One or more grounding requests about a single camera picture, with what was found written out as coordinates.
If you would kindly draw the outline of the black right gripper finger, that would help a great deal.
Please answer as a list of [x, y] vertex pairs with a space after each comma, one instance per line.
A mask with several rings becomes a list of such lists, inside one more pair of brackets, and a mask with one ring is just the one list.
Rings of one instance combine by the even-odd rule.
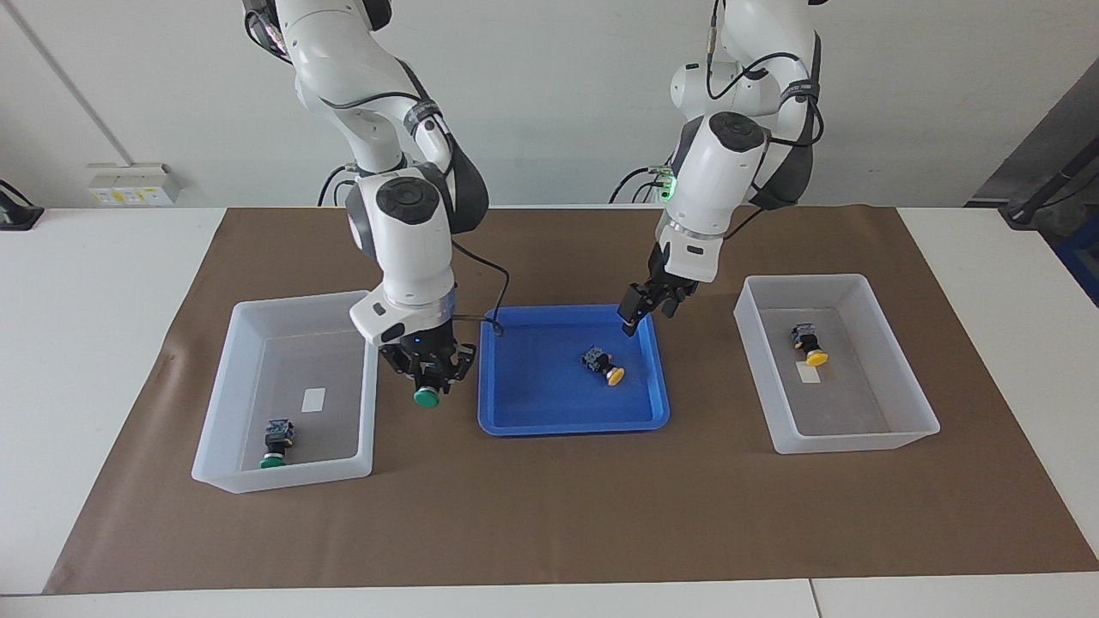
[[415, 352], [409, 352], [400, 343], [389, 343], [382, 345], [382, 360], [387, 361], [389, 367], [397, 373], [408, 377], [415, 385], [415, 391], [422, 387], [422, 364]]
[[437, 387], [449, 391], [452, 384], [464, 380], [477, 356], [475, 344], [453, 343], [436, 351]]

